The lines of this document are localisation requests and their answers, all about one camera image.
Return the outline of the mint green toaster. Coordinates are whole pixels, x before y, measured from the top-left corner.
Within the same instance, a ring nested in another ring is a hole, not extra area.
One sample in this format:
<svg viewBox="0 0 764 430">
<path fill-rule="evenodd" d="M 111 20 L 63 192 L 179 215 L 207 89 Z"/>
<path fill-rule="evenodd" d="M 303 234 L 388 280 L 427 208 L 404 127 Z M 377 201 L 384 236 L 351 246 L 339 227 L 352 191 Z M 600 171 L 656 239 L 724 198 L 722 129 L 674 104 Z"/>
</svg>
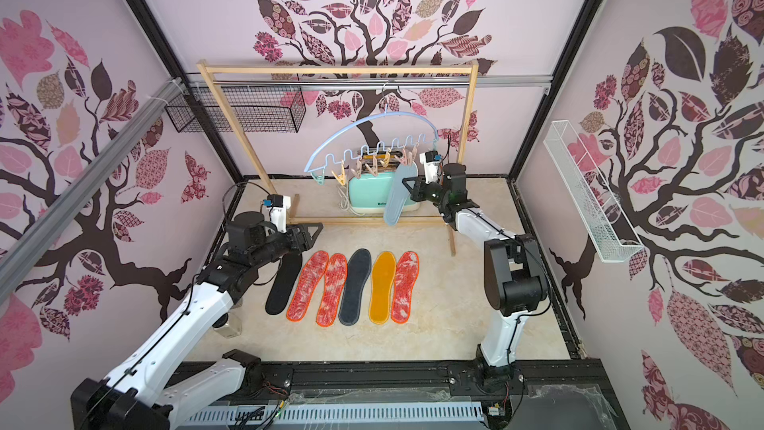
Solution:
<svg viewBox="0 0 764 430">
<path fill-rule="evenodd" d="M 347 209 L 356 215 L 381 215 L 393 189 L 398 168 L 413 157 L 409 149 L 360 151 L 347 168 L 349 176 L 343 185 Z"/>
</svg>

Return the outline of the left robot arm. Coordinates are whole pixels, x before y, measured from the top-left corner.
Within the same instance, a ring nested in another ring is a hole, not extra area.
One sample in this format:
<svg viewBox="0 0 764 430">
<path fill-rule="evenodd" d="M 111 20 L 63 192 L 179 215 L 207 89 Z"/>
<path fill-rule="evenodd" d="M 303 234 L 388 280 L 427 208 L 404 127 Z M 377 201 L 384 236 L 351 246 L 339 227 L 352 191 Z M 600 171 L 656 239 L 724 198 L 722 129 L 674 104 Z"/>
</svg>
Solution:
<svg viewBox="0 0 764 430">
<path fill-rule="evenodd" d="M 221 326 L 256 283 L 260 268 L 310 250 L 320 223 L 270 222 L 244 212 L 226 227 L 227 242 L 200 272 L 176 311 L 122 364 L 100 381 L 85 379 L 72 393 L 77 429 L 176 429 L 220 398 L 237 392 L 260 363 L 233 350 L 209 368 L 172 385 L 169 380 L 204 334 Z"/>
</svg>

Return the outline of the dark grey insole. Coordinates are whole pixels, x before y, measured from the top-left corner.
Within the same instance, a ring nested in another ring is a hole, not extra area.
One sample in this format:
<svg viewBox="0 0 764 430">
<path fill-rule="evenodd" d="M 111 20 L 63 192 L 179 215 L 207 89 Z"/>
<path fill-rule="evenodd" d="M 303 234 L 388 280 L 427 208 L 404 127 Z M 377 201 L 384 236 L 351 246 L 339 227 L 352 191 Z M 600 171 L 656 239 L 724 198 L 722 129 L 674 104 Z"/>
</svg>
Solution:
<svg viewBox="0 0 764 430">
<path fill-rule="evenodd" d="M 362 295 L 371 274 L 372 260 L 368 249 L 356 250 L 348 261 L 348 273 L 338 311 L 344 326 L 354 326 L 361 312 Z"/>
</svg>

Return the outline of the black insole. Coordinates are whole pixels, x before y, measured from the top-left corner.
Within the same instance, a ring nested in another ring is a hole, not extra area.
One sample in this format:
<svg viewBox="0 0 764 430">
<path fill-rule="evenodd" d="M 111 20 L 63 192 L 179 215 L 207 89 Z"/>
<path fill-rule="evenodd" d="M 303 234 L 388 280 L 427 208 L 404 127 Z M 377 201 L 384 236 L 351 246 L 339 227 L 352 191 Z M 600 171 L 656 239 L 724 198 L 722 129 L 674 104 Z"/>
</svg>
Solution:
<svg viewBox="0 0 764 430">
<path fill-rule="evenodd" d="M 302 253 L 290 252 L 280 260 L 272 289 L 265 304 L 267 315 L 278 316 L 286 310 L 301 270 Z"/>
</svg>

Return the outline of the yellow insole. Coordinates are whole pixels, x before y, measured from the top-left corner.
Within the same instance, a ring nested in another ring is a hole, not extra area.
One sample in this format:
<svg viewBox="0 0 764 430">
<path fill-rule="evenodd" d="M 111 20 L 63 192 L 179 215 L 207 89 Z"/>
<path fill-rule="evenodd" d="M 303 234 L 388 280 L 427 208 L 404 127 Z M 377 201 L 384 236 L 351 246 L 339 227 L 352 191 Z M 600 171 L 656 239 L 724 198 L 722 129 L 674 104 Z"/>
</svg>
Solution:
<svg viewBox="0 0 764 430">
<path fill-rule="evenodd" d="M 382 252 L 371 272 L 369 318 L 372 324 L 385 324 L 389 319 L 395 272 L 395 256 L 389 251 Z"/>
</svg>

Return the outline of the grey aluminium rail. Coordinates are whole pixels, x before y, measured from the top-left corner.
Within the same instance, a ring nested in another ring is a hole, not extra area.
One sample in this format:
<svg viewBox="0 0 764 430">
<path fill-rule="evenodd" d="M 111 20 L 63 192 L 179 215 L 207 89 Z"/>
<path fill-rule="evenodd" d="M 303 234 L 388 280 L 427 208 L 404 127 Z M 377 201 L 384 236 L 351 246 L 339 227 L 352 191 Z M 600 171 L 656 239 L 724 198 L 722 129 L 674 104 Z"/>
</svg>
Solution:
<svg viewBox="0 0 764 430">
<path fill-rule="evenodd" d="M 75 182 L 54 200 L 40 220 L 16 241 L 1 261 L 2 300 L 6 300 L 15 292 L 25 276 L 53 246 L 54 241 L 66 230 L 86 202 L 101 189 L 129 151 L 163 114 L 167 103 L 181 96 L 182 92 L 181 79 L 175 78 L 164 83 Z"/>
</svg>

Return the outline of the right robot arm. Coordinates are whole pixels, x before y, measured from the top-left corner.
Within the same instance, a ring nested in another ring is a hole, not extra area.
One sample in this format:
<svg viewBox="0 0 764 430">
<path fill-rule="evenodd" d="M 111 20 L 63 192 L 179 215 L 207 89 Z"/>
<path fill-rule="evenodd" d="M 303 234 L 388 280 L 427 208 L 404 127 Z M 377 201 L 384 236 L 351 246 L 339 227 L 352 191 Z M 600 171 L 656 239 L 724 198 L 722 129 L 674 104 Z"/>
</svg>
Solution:
<svg viewBox="0 0 764 430">
<path fill-rule="evenodd" d="M 487 381 L 516 374 L 516 351 L 526 322 L 548 310 L 549 280 L 537 240 L 505 230 L 469 198 L 467 167 L 426 165 L 427 173 L 404 177 L 404 196 L 435 205 L 451 230 L 483 248 L 483 290 L 495 311 L 477 348 L 477 368 Z"/>
</svg>

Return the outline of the light blue insole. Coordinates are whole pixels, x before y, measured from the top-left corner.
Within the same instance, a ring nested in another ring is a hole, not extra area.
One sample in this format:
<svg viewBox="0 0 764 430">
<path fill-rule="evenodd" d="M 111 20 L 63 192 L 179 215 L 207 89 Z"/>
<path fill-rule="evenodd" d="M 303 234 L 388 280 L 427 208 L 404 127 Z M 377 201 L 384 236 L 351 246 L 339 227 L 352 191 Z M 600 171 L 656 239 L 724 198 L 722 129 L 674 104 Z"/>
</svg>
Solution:
<svg viewBox="0 0 764 430">
<path fill-rule="evenodd" d="M 418 167 L 415 164 L 401 164 L 391 178 L 391 188 L 388 194 L 383 219 L 388 226 L 395 226 L 410 199 L 410 191 L 403 181 L 407 178 L 416 178 Z"/>
</svg>

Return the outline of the glass jar dark lid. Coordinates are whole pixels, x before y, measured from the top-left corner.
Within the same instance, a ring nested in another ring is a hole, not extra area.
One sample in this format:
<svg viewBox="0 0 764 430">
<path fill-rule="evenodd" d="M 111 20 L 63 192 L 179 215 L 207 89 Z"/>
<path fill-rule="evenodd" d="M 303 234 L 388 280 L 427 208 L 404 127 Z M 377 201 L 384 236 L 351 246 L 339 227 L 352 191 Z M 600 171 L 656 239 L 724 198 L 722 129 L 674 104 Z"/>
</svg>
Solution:
<svg viewBox="0 0 764 430">
<path fill-rule="evenodd" d="M 236 338 L 242 334 L 242 322 L 239 317 L 233 313 L 226 313 L 220 316 L 212 326 L 213 330 L 223 338 Z"/>
</svg>

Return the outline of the red patterned insole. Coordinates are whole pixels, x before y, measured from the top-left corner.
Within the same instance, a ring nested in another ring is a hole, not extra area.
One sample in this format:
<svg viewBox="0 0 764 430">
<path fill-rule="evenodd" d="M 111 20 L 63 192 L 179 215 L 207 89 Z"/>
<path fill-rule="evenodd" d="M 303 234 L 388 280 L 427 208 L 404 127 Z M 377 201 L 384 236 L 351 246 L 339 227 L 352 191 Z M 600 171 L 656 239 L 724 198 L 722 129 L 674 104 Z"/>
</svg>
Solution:
<svg viewBox="0 0 764 430">
<path fill-rule="evenodd" d="M 344 254 L 330 256 L 324 274 L 324 292 L 316 314 L 316 323 L 322 328 L 332 326 L 338 314 L 341 295 L 348 275 L 348 262 Z"/>
<path fill-rule="evenodd" d="M 308 312 L 312 295 L 326 272 L 328 261 L 328 252 L 318 251 L 302 267 L 300 278 L 298 278 L 296 283 L 294 296 L 292 296 L 292 302 L 290 302 L 290 306 L 286 310 L 286 318 L 290 322 L 301 321 Z"/>
</svg>

